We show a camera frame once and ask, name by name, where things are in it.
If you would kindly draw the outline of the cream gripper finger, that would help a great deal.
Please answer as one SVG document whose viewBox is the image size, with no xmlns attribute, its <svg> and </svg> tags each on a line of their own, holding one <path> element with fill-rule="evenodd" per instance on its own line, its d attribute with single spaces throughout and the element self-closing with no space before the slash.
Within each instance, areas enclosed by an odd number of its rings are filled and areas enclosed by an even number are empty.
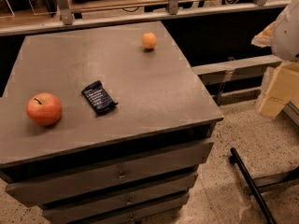
<svg viewBox="0 0 299 224">
<path fill-rule="evenodd" d="M 252 38 L 251 44 L 260 48 L 270 47 L 274 27 L 275 22 L 273 21 L 268 26 L 266 26 L 260 33 L 258 33 L 256 36 Z"/>
<path fill-rule="evenodd" d="M 263 75 L 257 113 L 275 118 L 299 92 L 299 62 L 283 61 L 278 67 L 269 66 Z"/>
</svg>

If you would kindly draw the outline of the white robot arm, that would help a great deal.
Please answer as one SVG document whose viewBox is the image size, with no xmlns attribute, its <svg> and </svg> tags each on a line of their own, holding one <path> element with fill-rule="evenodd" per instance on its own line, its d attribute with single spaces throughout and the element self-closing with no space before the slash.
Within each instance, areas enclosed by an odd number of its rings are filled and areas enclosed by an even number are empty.
<svg viewBox="0 0 299 224">
<path fill-rule="evenodd" d="M 262 85 L 257 112 L 275 118 L 299 92 L 299 0 L 291 2 L 277 19 L 251 40 L 257 47 L 270 47 L 282 62 L 270 71 Z"/>
</svg>

